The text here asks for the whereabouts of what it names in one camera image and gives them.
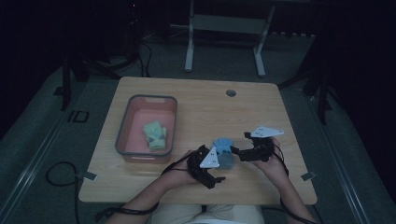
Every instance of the forearm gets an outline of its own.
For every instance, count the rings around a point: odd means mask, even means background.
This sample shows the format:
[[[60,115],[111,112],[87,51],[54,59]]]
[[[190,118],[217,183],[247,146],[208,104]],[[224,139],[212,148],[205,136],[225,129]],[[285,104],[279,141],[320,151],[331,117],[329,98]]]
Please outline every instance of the forearm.
[[[292,185],[290,181],[286,185],[278,188],[280,198],[282,199],[283,204],[297,217],[302,217],[312,222],[316,222],[315,219],[312,217],[309,210],[304,205],[303,200],[301,199],[300,195],[298,194],[295,187]],[[301,223],[300,221],[288,216],[288,221],[291,224],[294,223]]]
[[[123,208],[145,211],[152,208],[161,197],[169,190],[163,178],[154,180],[150,185],[137,194],[131,201],[126,203]],[[126,215],[114,213],[106,223],[136,223],[144,224],[148,220],[148,215]]]

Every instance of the pink bin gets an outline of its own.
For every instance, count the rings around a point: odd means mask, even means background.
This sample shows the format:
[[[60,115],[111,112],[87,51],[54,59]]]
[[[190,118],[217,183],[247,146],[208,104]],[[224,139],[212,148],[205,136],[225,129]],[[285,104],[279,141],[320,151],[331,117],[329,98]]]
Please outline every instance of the pink bin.
[[[116,141],[116,150],[129,162],[167,163],[171,159],[177,100],[172,96],[134,95],[129,100]],[[159,121],[166,128],[165,148],[150,150],[145,124]]]

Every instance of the table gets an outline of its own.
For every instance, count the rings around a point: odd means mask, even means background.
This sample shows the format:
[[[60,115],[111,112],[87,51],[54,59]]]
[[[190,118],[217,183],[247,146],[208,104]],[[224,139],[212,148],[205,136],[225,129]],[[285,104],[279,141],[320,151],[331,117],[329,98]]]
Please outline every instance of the table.
[[[253,55],[256,62],[257,73],[259,77],[265,76],[264,65],[262,63],[262,47],[265,37],[274,16],[275,6],[271,9],[265,20],[250,18],[222,17],[212,15],[202,15],[194,13],[194,0],[190,0],[190,19],[189,19],[189,45],[187,47],[187,56],[184,70],[192,70],[192,59],[194,53],[194,30],[235,32],[243,34],[260,35],[259,44],[253,48]]]
[[[228,96],[227,90],[235,91],[236,95]],[[177,98],[173,157],[167,164],[126,162],[115,149],[122,116],[129,98],[135,94]],[[290,170],[290,180],[304,203],[315,203],[317,196],[311,181],[301,178],[307,173],[304,159],[275,84],[149,77],[123,77],[120,80],[88,168],[97,178],[95,181],[84,180],[79,198],[83,202],[94,203],[127,202],[189,149],[210,146],[219,137],[233,139],[236,147],[252,148],[244,132],[251,132],[258,125],[285,132],[277,139]],[[234,158],[231,170],[209,170],[214,177],[226,177],[213,189],[200,184],[188,185],[167,192],[161,202],[279,203],[277,190],[264,174],[249,162]]]

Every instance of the dark background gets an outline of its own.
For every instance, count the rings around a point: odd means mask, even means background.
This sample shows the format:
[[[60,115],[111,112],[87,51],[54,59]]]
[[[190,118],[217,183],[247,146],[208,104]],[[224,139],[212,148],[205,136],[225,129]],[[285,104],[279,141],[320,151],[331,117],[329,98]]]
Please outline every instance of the dark background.
[[[265,17],[260,1],[196,1],[204,13]],[[313,1],[277,3],[271,31],[318,35],[332,50],[331,86],[353,121],[375,168],[396,200],[396,152],[393,143],[394,76],[396,75],[396,1]],[[106,61],[111,34],[131,21],[149,23],[168,37],[169,24],[187,24],[189,3],[174,1],[2,1],[0,3],[0,107],[2,137],[34,97],[41,84],[62,65],[67,54],[83,52]],[[133,35],[139,30],[134,26]],[[84,79],[83,72],[77,74]]]

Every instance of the beige pants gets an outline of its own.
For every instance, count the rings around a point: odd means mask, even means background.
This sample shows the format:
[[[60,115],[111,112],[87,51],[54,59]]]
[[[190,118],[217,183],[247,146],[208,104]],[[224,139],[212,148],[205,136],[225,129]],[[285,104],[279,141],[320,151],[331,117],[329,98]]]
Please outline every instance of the beige pants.
[[[184,224],[194,220],[221,219],[248,224],[262,224],[262,210],[255,205],[208,205],[202,213],[199,204],[161,204],[147,224]]]

